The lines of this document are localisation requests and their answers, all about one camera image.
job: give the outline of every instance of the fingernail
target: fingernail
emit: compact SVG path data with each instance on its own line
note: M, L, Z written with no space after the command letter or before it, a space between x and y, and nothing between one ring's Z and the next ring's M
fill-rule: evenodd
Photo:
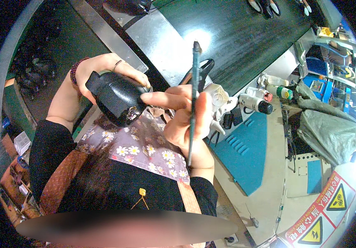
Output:
M152 98L152 93L143 93L142 95L141 95L141 100L142 101L146 101L146 100L149 100L149 99L151 99Z

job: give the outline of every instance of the yellow triangle sign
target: yellow triangle sign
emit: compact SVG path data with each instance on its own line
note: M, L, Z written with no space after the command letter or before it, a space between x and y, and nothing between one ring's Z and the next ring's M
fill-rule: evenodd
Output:
M343 184L341 183L332 201L327 207L327 211L344 211L347 209L346 196L344 195Z
M323 219L322 216L312 227L300 238L298 244L320 245L323 242Z

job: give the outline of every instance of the electric shock warning sign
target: electric shock warning sign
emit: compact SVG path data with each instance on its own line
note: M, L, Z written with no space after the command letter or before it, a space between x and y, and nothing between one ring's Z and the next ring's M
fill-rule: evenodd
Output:
M335 171L305 214L285 234L294 247L320 247L335 231L356 191Z

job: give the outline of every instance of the gold necklace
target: gold necklace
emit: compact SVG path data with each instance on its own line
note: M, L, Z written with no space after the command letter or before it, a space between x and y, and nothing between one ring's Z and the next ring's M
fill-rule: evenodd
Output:
M139 194L141 195L141 198L134 204L134 206L132 206L131 209L133 209L141 200L143 200L143 202L145 203L146 208L149 210L149 207L146 204L145 199L143 198L146 195L146 190L143 189L143 188L139 188Z

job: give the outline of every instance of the black high heel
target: black high heel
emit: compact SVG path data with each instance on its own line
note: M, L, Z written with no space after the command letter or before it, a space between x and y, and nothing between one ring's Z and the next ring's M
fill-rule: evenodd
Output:
M278 6L277 0L270 0L270 10L275 13L276 16L281 16L281 10L280 7Z
M251 8L258 14L262 14L263 13L263 9L262 6L260 5L260 3L258 2L258 0L254 0L254 1L250 1L247 0L247 3L251 6Z
M263 7L263 14L266 18L273 18L273 12L270 10L270 0L261 0L261 4Z

